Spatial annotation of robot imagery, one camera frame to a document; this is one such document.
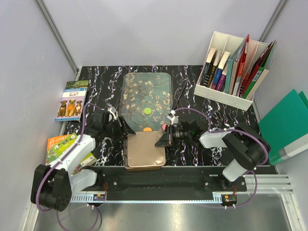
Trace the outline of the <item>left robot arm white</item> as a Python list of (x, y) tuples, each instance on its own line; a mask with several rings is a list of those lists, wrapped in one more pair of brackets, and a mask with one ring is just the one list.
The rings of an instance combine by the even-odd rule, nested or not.
[(34, 171), (30, 201), (39, 211), (63, 211), (73, 194), (91, 187), (97, 191), (103, 187), (104, 179), (96, 170), (83, 168), (74, 174), (81, 160), (104, 138), (124, 139), (135, 131), (122, 116), (114, 117), (110, 112), (95, 113), (73, 144), (49, 165), (40, 164)]

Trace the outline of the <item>green orange storey book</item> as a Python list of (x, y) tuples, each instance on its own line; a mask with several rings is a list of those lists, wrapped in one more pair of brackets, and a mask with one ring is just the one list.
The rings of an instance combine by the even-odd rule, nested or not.
[[(75, 133), (53, 137), (48, 139), (47, 152), (46, 152), (46, 162), (45, 165), (49, 165), (51, 162), (56, 160), (62, 155), (62, 153), (68, 149), (77, 139)], [(92, 153), (88, 153), (77, 165), (73, 171), (73, 175), (82, 170), (83, 167), (91, 166), (97, 161), (96, 157)]]

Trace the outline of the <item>red folder in organizer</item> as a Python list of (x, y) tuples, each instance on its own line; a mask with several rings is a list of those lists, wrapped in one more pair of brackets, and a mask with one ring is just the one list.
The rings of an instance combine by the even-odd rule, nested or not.
[(232, 95), (237, 96), (238, 88), (240, 85), (240, 80), (244, 71), (244, 66), (246, 62), (246, 56), (249, 46), (249, 40), (250, 35), (248, 34), (246, 38), (242, 41), (239, 50), (237, 52), (237, 55), (235, 57), (235, 63), (233, 64), (235, 75), (234, 75), (234, 81), (232, 86)]

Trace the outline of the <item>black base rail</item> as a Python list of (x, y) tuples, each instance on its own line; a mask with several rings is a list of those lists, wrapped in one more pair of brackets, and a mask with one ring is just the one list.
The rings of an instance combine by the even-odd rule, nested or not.
[(220, 194), (244, 193), (244, 177), (222, 178), (223, 167), (162, 167), (128, 171), (124, 167), (96, 167), (108, 184), (110, 203), (219, 203)]

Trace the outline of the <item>floral blue serving tray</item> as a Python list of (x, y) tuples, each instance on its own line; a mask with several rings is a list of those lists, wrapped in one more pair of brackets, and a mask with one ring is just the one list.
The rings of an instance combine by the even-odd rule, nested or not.
[[(172, 109), (172, 83), (168, 73), (128, 73), (124, 76), (119, 114), (135, 131), (149, 127), (161, 131)], [(149, 115), (144, 113), (151, 108)]]

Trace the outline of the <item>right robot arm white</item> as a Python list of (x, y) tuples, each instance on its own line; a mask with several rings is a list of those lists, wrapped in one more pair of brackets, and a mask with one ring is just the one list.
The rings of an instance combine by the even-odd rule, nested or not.
[(228, 149), (233, 160), (214, 180), (214, 185), (225, 191), (231, 190), (244, 173), (266, 162), (271, 151), (270, 144), (245, 123), (220, 131), (202, 130), (195, 120), (167, 125), (155, 147), (170, 147), (175, 141), (189, 142), (196, 148)]

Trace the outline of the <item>green round cookie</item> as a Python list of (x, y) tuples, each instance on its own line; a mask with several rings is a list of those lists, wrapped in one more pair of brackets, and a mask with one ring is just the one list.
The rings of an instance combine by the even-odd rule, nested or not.
[(149, 108), (149, 107), (146, 107), (146, 108), (144, 109), (144, 113), (145, 113), (146, 115), (151, 114), (151, 112), (152, 112), (152, 110), (151, 110), (151, 108)]

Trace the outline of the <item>dark red green folders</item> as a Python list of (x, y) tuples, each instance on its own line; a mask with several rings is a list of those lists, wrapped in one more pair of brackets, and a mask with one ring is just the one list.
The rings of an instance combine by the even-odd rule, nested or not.
[(277, 40), (271, 42), (261, 53), (251, 68), (249, 77), (240, 92), (240, 97), (251, 100), (255, 91), (263, 81), (273, 64), (277, 49)]

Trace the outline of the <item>green folder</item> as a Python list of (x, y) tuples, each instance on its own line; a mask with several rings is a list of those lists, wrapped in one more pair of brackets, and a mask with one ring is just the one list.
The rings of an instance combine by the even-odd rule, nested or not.
[(276, 165), (308, 148), (308, 99), (303, 91), (290, 91), (259, 122), (269, 143), (269, 162)]

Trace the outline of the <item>teal folder in organizer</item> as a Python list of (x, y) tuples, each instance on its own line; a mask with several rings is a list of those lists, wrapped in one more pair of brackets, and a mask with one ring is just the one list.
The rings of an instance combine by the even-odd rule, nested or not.
[(234, 61), (237, 58), (239, 52), (241, 52), (244, 48), (244, 41), (241, 43), (241, 45), (234, 51), (234, 53), (229, 57), (228, 59), (228, 67), (227, 67), (227, 74), (226, 74), (226, 79), (225, 79), (225, 89), (224, 92), (227, 94), (231, 94), (231, 84), (233, 81), (233, 66), (234, 66)]

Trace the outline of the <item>blue purple book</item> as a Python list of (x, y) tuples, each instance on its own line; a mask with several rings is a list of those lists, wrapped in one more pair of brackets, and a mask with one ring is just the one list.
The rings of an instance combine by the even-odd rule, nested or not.
[(230, 56), (230, 52), (228, 51), (224, 51), (221, 58), (220, 58), (220, 61), (219, 61), (219, 64), (217, 66), (217, 70), (215, 72), (215, 75), (214, 75), (214, 78), (213, 78), (213, 81), (212, 81), (212, 84), (211, 84), (211, 89), (215, 90), (216, 89), (216, 86), (218, 84), (218, 81), (220, 79), (220, 76), (222, 74), (222, 71), (226, 65), (226, 62), (228, 60)]

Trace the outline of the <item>white file organizer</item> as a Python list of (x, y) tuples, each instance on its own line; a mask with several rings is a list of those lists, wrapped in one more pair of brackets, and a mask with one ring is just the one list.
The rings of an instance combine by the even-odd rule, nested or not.
[(244, 111), (268, 74), (277, 42), (269, 44), (215, 31), (194, 94)]

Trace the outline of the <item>dog picture book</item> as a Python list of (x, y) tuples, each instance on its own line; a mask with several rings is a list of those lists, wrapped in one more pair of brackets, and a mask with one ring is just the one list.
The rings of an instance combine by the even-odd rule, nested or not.
[(88, 80), (67, 82), (55, 121), (80, 121), (88, 87)]

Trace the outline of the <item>black paperback book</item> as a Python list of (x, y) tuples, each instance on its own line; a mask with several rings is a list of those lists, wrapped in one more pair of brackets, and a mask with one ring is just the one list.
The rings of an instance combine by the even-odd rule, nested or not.
[(201, 81), (200, 84), (202, 86), (208, 87), (210, 84), (210, 80), (212, 79), (216, 66), (218, 65), (218, 62), (220, 61), (222, 51), (217, 50), (216, 48), (209, 48), (209, 51), (207, 53), (207, 57), (205, 60), (204, 69), (202, 71), (201, 75)]

